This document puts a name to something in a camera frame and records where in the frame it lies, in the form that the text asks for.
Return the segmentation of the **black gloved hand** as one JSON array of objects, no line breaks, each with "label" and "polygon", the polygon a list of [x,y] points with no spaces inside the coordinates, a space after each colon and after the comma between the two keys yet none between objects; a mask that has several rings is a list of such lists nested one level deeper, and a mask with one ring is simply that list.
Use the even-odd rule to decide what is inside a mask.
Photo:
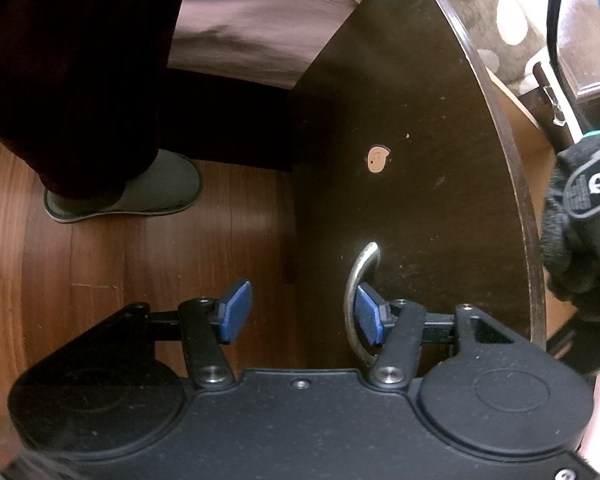
[{"label": "black gloved hand", "polygon": [[582,375],[600,372],[600,130],[556,155],[545,192],[541,249],[548,286],[577,314],[550,340],[571,344],[562,360]]}]

